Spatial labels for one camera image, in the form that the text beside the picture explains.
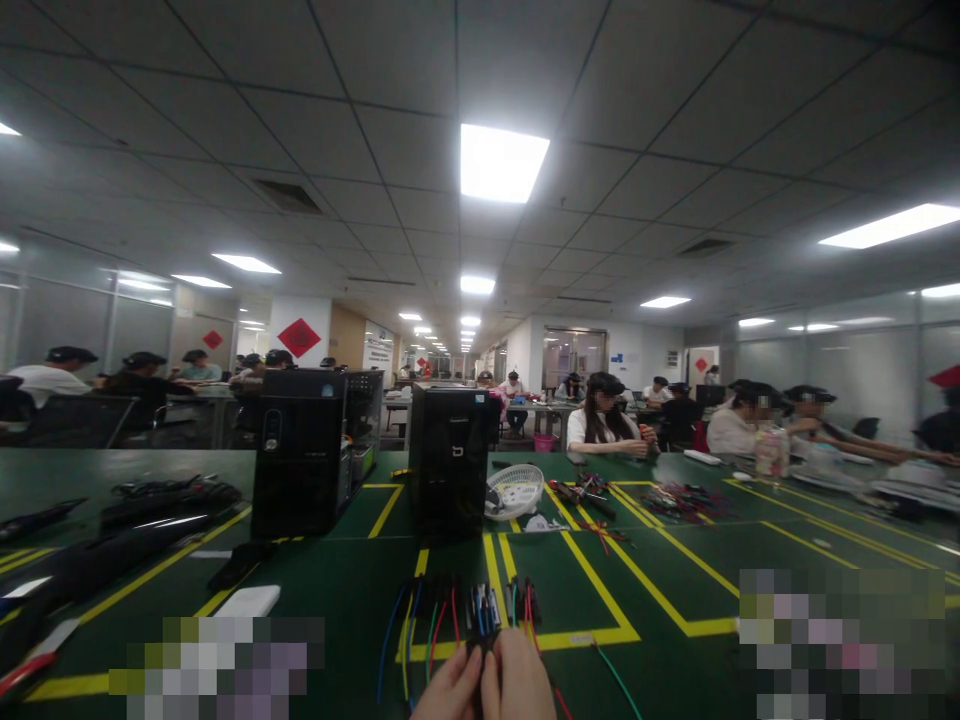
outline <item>green workbench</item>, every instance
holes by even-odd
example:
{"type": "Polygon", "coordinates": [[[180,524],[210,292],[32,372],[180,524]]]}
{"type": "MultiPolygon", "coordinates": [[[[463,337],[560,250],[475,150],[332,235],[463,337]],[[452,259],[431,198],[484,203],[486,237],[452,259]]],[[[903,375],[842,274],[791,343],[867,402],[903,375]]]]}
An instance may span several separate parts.
{"type": "MultiPolygon", "coordinates": [[[[4,450],[3,517],[74,497],[90,501],[67,522],[25,538],[22,546],[5,547],[0,574],[48,548],[95,535],[97,515],[112,502],[113,485],[217,473],[249,496],[254,459],[245,451],[4,450]]],[[[498,453],[493,459],[532,461],[548,480],[575,479],[574,467],[559,454],[498,453]]],[[[277,554],[244,583],[281,586],[274,617],[325,619],[325,667],[309,673],[306,696],[290,699],[291,717],[408,717],[401,665],[394,660],[396,627],[379,707],[375,694],[390,611],[398,588],[418,564],[428,576],[456,571],[466,581],[490,579],[499,586],[514,567],[521,577],[530,576],[543,614],[538,632],[544,662],[572,716],[595,720],[632,714],[591,640],[604,646],[646,720],[753,716],[752,701],[741,695],[733,669],[741,568],[929,566],[955,573],[957,580],[948,580],[947,589],[960,592],[960,556],[938,547],[942,525],[917,527],[869,517],[846,497],[796,484],[735,483],[727,479],[729,469],[682,455],[664,455],[655,464],[588,458],[591,472],[619,484],[610,500],[618,513],[616,526],[636,548],[624,544],[605,550],[595,534],[572,524],[583,515],[561,510],[545,494],[541,513],[571,525],[571,532],[520,533],[527,518],[491,522],[482,539],[424,553],[413,537],[403,478],[390,478],[406,461],[406,453],[381,453],[366,486],[328,536],[281,542],[277,554]],[[731,501],[734,514],[703,526],[650,515],[636,500],[651,483],[665,481],[719,492],[731,501]]],[[[202,549],[229,550],[246,540],[247,515],[241,508],[225,518],[202,549]]],[[[107,694],[106,673],[136,667],[130,664],[136,648],[163,639],[163,618],[210,615],[223,600],[211,599],[205,585],[224,561],[192,557],[198,547],[171,553],[173,561],[144,568],[94,601],[65,610],[64,617],[80,615],[84,624],[64,645],[51,679],[10,717],[124,716],[125,699],[107,694]]],[[[958,600],[948,597],[946,606],[956,608],[958,600]]],[[[410,666],[417,697],[424,687],[424,666],[417,658],[423,656],[429,624],[429,615],[423,615],[410,666]]],[[[950,632],[956,632],[957,615],[946,613],[950,632]]],[[[438,656],[449,652],[453,639],[452,625],[445,621],[438,656]]]]}

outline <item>pixelated area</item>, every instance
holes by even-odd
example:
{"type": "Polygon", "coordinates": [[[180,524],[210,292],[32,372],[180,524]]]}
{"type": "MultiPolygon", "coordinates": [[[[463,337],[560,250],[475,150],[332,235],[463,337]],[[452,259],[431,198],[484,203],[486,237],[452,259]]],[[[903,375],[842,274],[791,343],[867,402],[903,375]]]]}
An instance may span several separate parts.
{"type": "Polygon", "coordinates": [[[742,570],[756,717],[946,718],[944,595],[940,570],[742,570]]]}

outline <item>green wire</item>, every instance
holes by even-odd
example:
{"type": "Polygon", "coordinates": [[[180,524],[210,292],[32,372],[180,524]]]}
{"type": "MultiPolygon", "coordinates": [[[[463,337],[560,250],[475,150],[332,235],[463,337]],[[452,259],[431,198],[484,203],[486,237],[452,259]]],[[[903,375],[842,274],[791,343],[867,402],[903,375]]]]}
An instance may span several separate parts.
{"type": "Polygon", "coordinates": [[[630,697],[630,691],[627,690],[627,686],[623,684],[623,680],[620,679],[620,675],[617,673],[616,669],[613,667],[613,663],[610,662],[610,659],[604,654],[603,650],[600,649],[600,646],[594,644],[594,647],[597,649],[597,652],[600,653],[600,657],[603,658],[603,661],[607,664],[607,667],[610,668],[610,672],[613,673],[613,677],[616,678],[617,684],[620,686],[620,689],[623,690],[623,694],[627,696],[627,701],[630,703],[630,707],[633,708],[633,712],[637,716],[637,720],[643,720],[643,717],[640,715],[640,711],[637,710],[637,705],[633,702],[633,698],[630,697]]]}
{"type": "Polygon", "coordinates": [[[427,682],[430,682],[430,643],[433,642],[433,623],[437,619],[437,605],[440,604],[440,601],[437,600],[433,604],[433,617],[430,618],[430,632],[427,633],[427,659],[423,663],[423,674],[427,676],[427,682]]]}

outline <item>blue wire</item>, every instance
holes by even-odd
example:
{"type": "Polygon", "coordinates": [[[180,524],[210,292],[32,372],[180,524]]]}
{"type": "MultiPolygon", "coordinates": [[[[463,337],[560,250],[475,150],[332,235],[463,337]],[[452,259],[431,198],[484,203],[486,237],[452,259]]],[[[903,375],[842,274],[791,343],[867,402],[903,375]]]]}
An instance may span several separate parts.
{"type": "MultiPolygon", "coordinates": [[[[410,616],[410,632],[407,633],[407,665],[410,664],[410,648],[413,646],[413,624],[417,621],[417,605],[420,604],[420,591],[423,582],[417,583],[417,597],[413,601],[413,615],[410,616]]],[[[410,713],[413,714],[413,678],[410,679],[410,713]]]]}
{"type": "Polygon", "coordinates": [[[390,642],[390,631],[393,629],[393,619],[397,616],[397,609],[403,601],[403,595],[407,590],[406,584],[400,588],[397,593],[397,601],[393,604],[393,612],[390,613],[390,622],[387,624],[387,634],[383,638],[383,650],[380,651],[380,676],[377,678],[377,705],[380,704],[380,691],[383,689],[383,665],[387,658],[387,643],[390,642]]]}

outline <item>air vent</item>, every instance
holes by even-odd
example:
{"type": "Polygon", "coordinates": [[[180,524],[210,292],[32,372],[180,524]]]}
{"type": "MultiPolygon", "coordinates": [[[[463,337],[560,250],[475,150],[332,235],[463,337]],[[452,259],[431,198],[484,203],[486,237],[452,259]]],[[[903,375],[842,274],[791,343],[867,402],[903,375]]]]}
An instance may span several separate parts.
{"type": "Polygon", "coordinates": [[[317,207],[307,191],[299,185],[278,183],[273,180],[254,180],[267,197],[283,212],[300,213],[303,215],[323,215],[323,210],[317,207]]]}
{"type": "Polygon", "coordinates": [[[677,257],[693,258],[699,260],[705,257],[711,257],[718,252],[723,252],[731,245],[736,245],[732,240],[717,240],[716,238],[706,238],[691,245],[683,252],[677,253],[677,257]]]}

